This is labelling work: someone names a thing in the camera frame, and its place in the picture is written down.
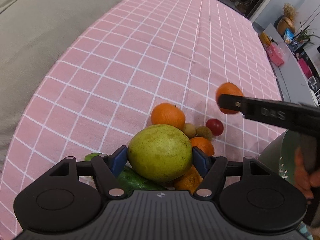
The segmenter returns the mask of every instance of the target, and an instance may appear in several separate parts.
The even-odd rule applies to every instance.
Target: potted plant
[[[283,6],[283,17],[277,25],[277,30],[281,36],[284,36],[284,32],[289,28],[293,33],[296,32],[294,27],[297,10],[290,3],[285,3]]]
[[[319,38],[319,36],[315,35],[315,32],[311,33],[311,29],[309,29],[310,24],[303,29],[302,24],[301,25],[301,31],[294,36],[293,40],[291,43],[288,45],[291,51],[295,51],[300,44],[303,44],[302,46],[306,46],[307,44],[313,44],[314,43],[311,41],[312,37]]]

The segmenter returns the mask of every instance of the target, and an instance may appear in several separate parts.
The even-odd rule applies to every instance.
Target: gray ribbed plate
[[[124,200],[108,203],[91,224],[63,235],[25,231],[18,240],[294,240],[297,231],[279,236],[257,236],[230,225],[209,201],[188,191],[134,191]]]

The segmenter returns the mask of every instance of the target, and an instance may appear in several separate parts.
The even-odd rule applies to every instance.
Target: silver rivet
[[[207,188],[201,188],[197,190],[197,195],[201,197],[209,197],[212,194],[212,191]]]
[[[109,190],[109,195],[113,197],[120,197],[123,194],[124,194],[124,190],[121,188],[112,188],[111,190]]]

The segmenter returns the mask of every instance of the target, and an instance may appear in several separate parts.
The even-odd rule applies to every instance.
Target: table
[[[280,99],[246,18],[217,0],[119,3],[70,46],[28,104],[4,164],[0,230],[21,231],[12,207],[18,192],[66,156],[82,161],[128,144],[161,102],[180,107],[196,126],[220,119],[216,154],[257,157],[283,129],[222,114],[214,95],[226,81],[246,96]]]
[[[283,65],[277,67],[271,63],[277,76],[284,101],[317,106],[314,101],[314,96],[308,86],[308,80],[305,74],[278,31],[270,24],[264,32],[278,43],[280,49],[284,53]]]

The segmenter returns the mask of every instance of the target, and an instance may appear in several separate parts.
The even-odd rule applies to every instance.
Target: cucumber
[[[167,188],[154,183],[151,180],[148,180],[138,173],[136,173],[133,169],[124,166],[123,171],[117,178],[123,190],[129,195],[133,190],[167,190]]]

